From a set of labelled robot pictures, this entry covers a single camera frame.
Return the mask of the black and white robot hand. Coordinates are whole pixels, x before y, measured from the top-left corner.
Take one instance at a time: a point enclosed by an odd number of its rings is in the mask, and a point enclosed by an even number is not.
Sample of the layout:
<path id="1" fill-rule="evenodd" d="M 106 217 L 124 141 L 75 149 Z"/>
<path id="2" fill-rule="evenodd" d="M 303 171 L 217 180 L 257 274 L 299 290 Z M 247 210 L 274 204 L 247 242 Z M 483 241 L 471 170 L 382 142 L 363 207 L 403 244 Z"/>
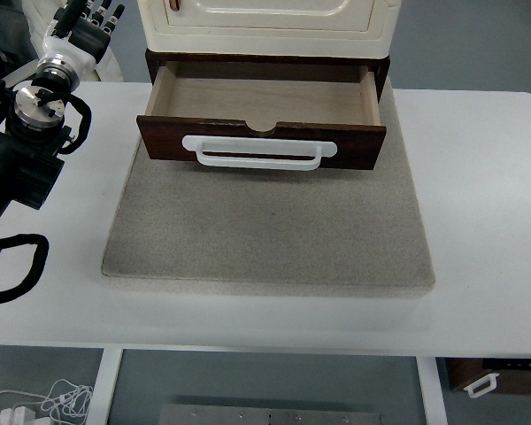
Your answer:
<path id="1" fill-rule="evenodd" d="M 34 84 L 74 91 L 85 73 L 95 69 L 109 48 L 112 34 L 124 13 L 118 5 L 108 15 L 110 1 L 68 1 L 59 8 L 43 38 L 43 56 Z"/>

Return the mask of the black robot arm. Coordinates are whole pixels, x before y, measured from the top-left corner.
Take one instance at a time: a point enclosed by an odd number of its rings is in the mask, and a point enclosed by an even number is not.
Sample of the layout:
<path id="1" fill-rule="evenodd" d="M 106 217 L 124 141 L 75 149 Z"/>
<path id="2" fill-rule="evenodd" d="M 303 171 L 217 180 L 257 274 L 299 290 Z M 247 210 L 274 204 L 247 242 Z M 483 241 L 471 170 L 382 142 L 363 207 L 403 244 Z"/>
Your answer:
<path id="1" fill-rule="evenodd" d="M 24 123 L 15 111 L 16 96 L 21 92 L 7 88 L 5 80 L 0 79 L 0 218 L 12 201 L 35 210 L 41 208 L 63 168 L 60 156 L 83 145 L 92 121 L 90 107 L 77 96 L 39 86 L 29 88 L 29 106 L 54 119 L 55 125 L 40 131 Z M 0 254 L 23 245 L 35 247 L 31 267 L 21 283 L 0 290 L 0 304 L 25 295 L 42 276 L 49 240 L 39 234 L 2 238 Z"/>

